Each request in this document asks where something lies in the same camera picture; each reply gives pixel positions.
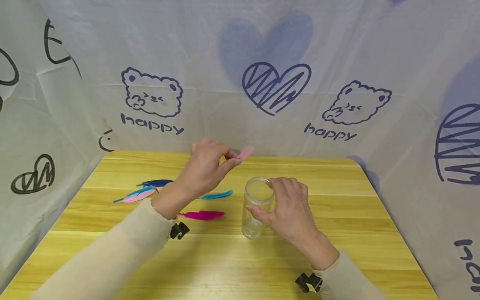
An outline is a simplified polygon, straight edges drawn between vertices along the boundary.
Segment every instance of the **beige sleeve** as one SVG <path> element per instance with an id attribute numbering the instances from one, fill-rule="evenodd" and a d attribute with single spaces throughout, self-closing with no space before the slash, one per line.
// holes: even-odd
<path id="1" fill-rule="evenodd" d="M 76 254 L 30 300 L 109 300 L 147 259 L 163 249 L 176 220 L 143 200 L 122 222 Z"/>
<path id="2" fill-rule="evenodd" d="M 323 279 L 320 294 L 324 300 L 387 300 L 388 298 L 358 269 L 343 251 L 324 271 L 313 273 Z"/>

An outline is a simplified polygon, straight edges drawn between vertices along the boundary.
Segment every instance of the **forearm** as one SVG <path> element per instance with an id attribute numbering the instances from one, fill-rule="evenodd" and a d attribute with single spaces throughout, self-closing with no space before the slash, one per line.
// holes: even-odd
<path id="1" fill-rule="evenodd" d="M 121 223 L 75 255 L 31 300 L 109 300 L 147 259 L 161 250 L 176 220 L 167 220 L 149 199 Z"/>
<path id="2" fill-rule="evenodd" d="M 298 245 L 323 279 L 320 294 L 324 300 L 386 300 L 387 297 L 358 269 L 345 252 L 339 252 L 328 238 L 319 234 Z"/>

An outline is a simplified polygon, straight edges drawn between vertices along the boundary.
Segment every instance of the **bear drawing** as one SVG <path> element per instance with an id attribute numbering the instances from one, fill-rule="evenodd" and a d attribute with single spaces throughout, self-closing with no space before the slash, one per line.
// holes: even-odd
<path id="1" fill-rule="evenodd" d="M 389 90 L 375 89 L 354 80 L 342 88 L 335 102 L 322 117 L 335 124 L 359 124 L 370 120 L 390 101 L 391 96 L 392 92 Z"/>
<path id="2" fill-rule="evenodd" d="M 127 97 L 125 102 L 134 110 L 163 118 L 180 113 L 183 89 L 170 77 L 158 77 L 127 68 L 121 73 Z"/>

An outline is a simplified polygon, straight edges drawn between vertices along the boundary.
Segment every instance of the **wood grain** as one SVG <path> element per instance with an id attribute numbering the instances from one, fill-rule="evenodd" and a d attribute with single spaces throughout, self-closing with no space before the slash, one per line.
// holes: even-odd
<path id="1" fill-rule="evenodd" d="M 119 223 L 137 204 L 108 207 L 145 180 L 172 179 L 187 154 L 115 151 L 100 162 L 4 291 L 24 300 L 77 252 Z M 309 187 L 317 226 L 345 250 L 390 299 L 438 299 L 357 163 L 346 158 L 251 156 L 216 188 L 228 198 L 185 211 L 222 210 L 212 221 L 179 220 L 191 229 L 143 265 L 115 299 L 317 299 L 295 285 L 311 273 L 301 254 L 273 231 L 258 240 L 240 232 L 248 179 L 295 177 Z"/>

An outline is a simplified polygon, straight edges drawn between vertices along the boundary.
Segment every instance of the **clear plastic jar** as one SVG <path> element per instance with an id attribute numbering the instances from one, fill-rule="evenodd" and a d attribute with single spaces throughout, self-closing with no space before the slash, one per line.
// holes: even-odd
<path id="1" fill-rule="evenodd" d="M 241 231 L 249 239 L 256 239 L 263 235 L 265 225 L 255 219 L 247 210 L 248 205 L 255 205 L 265 211 L 270 211 L 274 192 L 270 188 L 270 181 L 262 177 L 250 179 L 243 192 L 243 216 Z"/>

